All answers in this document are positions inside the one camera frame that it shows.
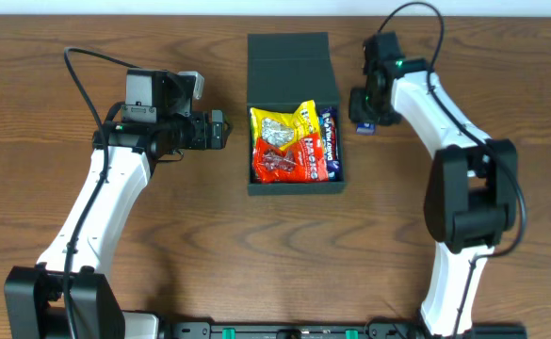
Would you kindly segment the blue Eclipse mint box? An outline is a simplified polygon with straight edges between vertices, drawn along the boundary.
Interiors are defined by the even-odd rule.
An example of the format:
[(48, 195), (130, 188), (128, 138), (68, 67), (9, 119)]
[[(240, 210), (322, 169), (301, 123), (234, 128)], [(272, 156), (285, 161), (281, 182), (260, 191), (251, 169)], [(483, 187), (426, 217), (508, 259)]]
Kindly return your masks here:
[(356, 125), (356, 133), (363, 136), (373, 136), (376, 133), (374, 123), (360, 122)]

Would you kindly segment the purple Dairy Milk bar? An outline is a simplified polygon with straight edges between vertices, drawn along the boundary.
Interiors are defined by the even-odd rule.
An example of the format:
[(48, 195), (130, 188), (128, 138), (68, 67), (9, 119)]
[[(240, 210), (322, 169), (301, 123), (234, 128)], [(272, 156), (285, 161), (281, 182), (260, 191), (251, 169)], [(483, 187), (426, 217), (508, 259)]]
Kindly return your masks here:
[(336, 136), (337, 109), (333, 106), (324, 108), (319, 111), (318, 117), (328, 178), (337, 181), (341, 170)]

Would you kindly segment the yellow snack bag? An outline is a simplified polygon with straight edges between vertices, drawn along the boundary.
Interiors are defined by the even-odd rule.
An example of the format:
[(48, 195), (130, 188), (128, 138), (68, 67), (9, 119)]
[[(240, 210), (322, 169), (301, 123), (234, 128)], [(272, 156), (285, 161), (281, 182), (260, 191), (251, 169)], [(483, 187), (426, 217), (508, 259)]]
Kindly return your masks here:
[(252, 107), (250, 123), (252, 145), (261, 138), (281, 151), (301, 138), (320, 132), (314, 100), (303, 102), (294, 113), (272, 112)]

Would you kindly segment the red Haribo candy bag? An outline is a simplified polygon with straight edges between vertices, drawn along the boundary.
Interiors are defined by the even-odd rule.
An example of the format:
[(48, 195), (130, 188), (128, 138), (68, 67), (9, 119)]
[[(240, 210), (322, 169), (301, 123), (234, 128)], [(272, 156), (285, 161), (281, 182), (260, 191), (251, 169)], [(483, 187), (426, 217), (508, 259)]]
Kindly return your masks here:
[(259, 137), (253, 150), (252, 169), (262, 184), (329, 180), (323, 140), (318, 134), (303, 137), (284, 151)]

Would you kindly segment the dark green box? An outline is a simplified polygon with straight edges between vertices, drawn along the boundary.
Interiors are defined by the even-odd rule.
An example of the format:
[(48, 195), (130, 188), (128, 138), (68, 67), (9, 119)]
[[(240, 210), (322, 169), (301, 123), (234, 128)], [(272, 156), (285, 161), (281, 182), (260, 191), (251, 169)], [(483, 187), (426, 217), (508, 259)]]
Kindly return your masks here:
[(248, 36), (246, 108), (293, 113), (301, 103), (316, 102), (316, 110), (334, 110), (335, 146), (340, 163), (336, 178), (314, 184), (260, 184), (248, 165), (248, 194), (338, 194), (346, 187), (342, 146), (340, 95), (336, 86), (326, 32), (250, 34)]

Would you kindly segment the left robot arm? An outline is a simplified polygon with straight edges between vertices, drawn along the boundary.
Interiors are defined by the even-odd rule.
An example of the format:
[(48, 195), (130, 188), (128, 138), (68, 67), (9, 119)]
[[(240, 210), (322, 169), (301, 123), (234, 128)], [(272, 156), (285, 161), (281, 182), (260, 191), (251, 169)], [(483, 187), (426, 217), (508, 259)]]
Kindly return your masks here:
[(198, 112), (197, 72), (128, 70), (125, 99), (99, 122), (86, 181), (65, 223), (33, 267), (16, 266), (4, 293), (14, 338), (166, 338), (156, 314), (124, 311), (109, 284), (115, 251), (135, 201), (159, 162), (185, 150), (224, 148), (220, 110)]

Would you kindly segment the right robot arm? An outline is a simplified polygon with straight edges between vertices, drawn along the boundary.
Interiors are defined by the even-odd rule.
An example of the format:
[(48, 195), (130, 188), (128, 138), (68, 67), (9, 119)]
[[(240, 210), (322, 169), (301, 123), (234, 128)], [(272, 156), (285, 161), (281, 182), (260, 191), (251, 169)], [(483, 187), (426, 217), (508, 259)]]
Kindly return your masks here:
[(471, 313), (479, 280), (524, 202), (517, 152), (470, 122), (430, 62), (408, 59), (393, 32), (365, 40), (365, 86), (350, 93), (349, 118), (390, 126), (406, 121), (432, 162), (423, 205), (435, 257), (419, 324), (409, 338), (475, 338)]

